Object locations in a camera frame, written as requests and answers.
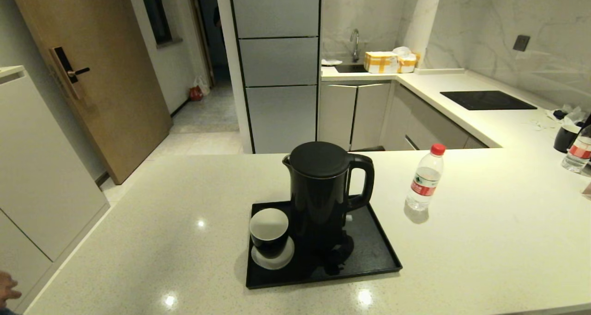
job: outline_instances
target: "finger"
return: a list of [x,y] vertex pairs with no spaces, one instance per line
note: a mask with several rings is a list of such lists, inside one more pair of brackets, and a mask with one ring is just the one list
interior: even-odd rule
[[13,291],[13,290],[8,290],[8,294],[6,295],[7,299],[18,299],[22,296],[23,294],[19,291]]

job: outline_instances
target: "tiled floor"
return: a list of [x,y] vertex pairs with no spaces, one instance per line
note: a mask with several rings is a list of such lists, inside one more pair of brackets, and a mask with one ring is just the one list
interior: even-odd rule
[[114,207],[146,168],[165,156],[236,155],[242,153],[232,84],[224,71],[216,72],[217,85],[200,102],[187,103],[173,117],[169,136],[121,185],[105,181],[101,190]]

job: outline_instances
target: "kettle lid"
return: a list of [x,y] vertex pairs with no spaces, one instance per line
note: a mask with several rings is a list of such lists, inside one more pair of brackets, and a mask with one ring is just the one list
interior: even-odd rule
[[347,151],[327,142],[298,145],[291,152],[289,163],[300,174],[313,178],[331,178],[349,169]]

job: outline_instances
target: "sink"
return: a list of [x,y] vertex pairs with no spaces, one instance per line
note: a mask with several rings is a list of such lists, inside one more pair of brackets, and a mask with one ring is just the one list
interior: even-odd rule
[[339,73],[367,73],[363,65],[336,65],[334,67]]

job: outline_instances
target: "red bottle cap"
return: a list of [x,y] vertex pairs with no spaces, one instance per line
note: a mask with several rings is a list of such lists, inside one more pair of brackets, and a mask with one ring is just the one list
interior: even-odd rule
[[434,144],[431,147],[431,153],[436,156],[443,156],[444,152],[445,152],[445,145],[443,145],[441,143]]

